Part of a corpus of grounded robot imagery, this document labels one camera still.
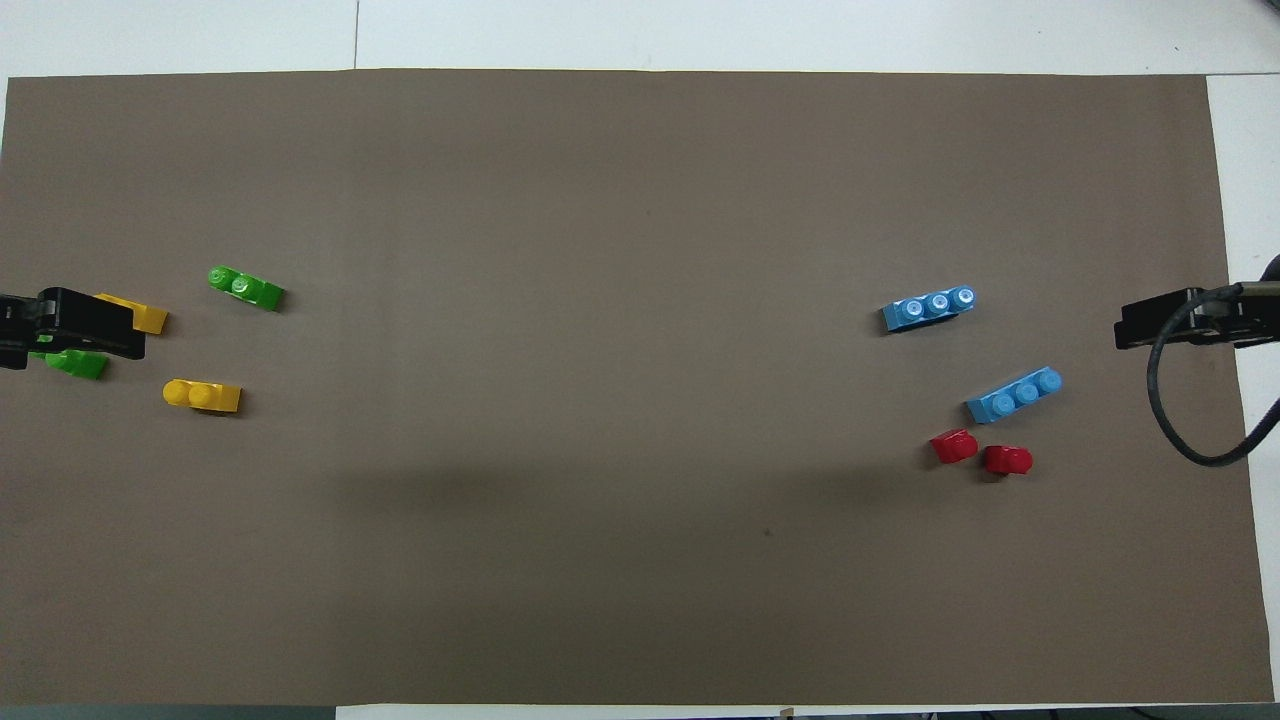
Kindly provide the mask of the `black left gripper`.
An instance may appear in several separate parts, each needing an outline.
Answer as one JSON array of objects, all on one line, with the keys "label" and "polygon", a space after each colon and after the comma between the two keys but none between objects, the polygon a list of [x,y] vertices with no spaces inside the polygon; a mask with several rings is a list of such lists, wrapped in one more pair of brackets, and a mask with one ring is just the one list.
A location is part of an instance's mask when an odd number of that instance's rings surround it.
[{"label": "black left gripper", "polygon": [[[45,347],[38,331],[45,333]],[[72,348],[141,360],[146,340],[134,332],[132,310],[92,295],[69,288],[46,288],[33,297],[1,295],[3,369],[26,369],[32,352]]]}]

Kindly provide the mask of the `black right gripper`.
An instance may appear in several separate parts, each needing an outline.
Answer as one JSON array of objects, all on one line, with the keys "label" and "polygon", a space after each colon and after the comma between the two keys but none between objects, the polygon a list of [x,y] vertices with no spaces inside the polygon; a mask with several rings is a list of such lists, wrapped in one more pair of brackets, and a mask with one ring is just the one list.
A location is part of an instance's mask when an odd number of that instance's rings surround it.
[{"label": "black right gripper", "polygon": [[[1160,332],[1175,310],[1198,296],[1198,315],[1204,320],[1202,327],[1183,322],[1167,333]],[[1279,284],[1229,284],[1204,293],[1202,288],[1175,290],[1126,304],[1121,309],[1121,320],[1114,323],[1116,350],[1149,347],[1161,337],[1166,345],[1231,345],[1235,348],[1248,348],[1276,343]]]}]

